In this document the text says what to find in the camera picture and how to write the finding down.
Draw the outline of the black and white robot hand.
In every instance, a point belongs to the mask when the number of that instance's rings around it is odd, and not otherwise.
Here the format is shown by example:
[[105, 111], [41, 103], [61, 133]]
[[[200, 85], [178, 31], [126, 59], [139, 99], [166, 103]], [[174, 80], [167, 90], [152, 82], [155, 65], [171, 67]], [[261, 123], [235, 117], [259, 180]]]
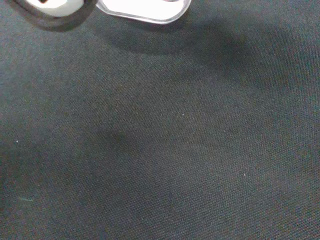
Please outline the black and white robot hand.
[[47, 31], [81, 25], [97, 7], [103, 13], [151, 24], [170, 24], [188, 10], [191, 0], [6, 0], [28, 22]]

